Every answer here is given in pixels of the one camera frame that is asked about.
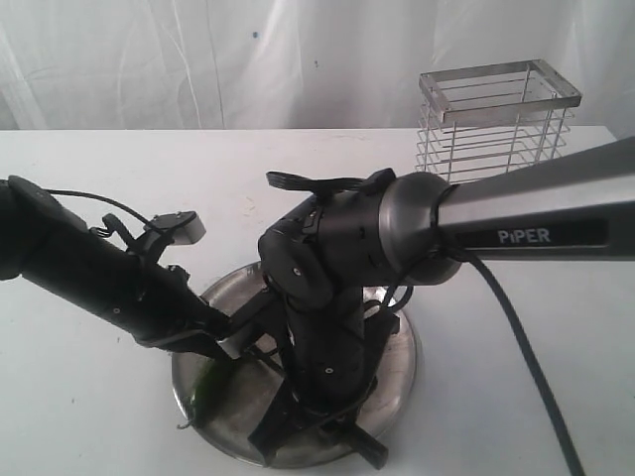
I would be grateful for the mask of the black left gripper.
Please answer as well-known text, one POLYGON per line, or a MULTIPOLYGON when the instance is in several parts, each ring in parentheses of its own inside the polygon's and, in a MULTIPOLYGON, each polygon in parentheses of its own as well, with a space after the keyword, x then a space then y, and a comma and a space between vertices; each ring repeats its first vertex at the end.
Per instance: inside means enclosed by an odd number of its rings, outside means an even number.
POLYGON ((171 337, 172 352, 219 360, 231 357, 218 340, 226 336, 229 317, 197 297, 173 273, 113 247, 98 252, 104 302, 98 316, 152 344, 171 337))

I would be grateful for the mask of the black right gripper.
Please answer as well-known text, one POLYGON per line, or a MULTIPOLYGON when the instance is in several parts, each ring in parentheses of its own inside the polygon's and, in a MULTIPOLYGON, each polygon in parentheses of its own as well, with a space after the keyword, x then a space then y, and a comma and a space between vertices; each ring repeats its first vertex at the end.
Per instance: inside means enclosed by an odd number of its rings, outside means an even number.
POLYGON ((346 445, 374 469, 382 469, 388 461, 388 448, 357 423, 361 407, 377 385, 377 378, 373 377, 353 401, 332 405, 303 400, 290 379, 285 378, 248 441, 259 453, 264 466, 269 467, 285 444, 296 436, 317 430, 333 444, 346 445))

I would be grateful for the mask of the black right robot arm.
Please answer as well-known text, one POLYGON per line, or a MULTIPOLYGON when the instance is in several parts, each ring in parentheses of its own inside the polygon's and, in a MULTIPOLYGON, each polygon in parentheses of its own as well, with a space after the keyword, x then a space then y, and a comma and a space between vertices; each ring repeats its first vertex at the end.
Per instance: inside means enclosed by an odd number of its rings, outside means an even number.
POLYGON ((357 418, 398 325, 394 293, 444 283, 468 263, 507 317, 570 473, 582 473, 553 391, 487 262, 632 260, 632 139, 465 183, 390 169, 331 179, 270 172, 267 181, 307 198, 258 242, 274 293, 265 329, 284 372, 249 437, 266 461, 317 428, 383 467, 387 448, 357 418))

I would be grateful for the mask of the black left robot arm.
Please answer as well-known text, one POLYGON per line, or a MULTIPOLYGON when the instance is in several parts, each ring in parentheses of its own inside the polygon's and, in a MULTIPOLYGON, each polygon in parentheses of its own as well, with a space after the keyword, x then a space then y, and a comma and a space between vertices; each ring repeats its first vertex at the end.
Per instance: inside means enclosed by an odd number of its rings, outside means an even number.
POLYGON ((17 176, 1 182, 1 278, 22 277, 128 332, 144 347, 225 360, 228 317, 158 260, 205 233, 193 211, 164 214, 133 237, 114 215, 88 227, 53 194, 17 176))

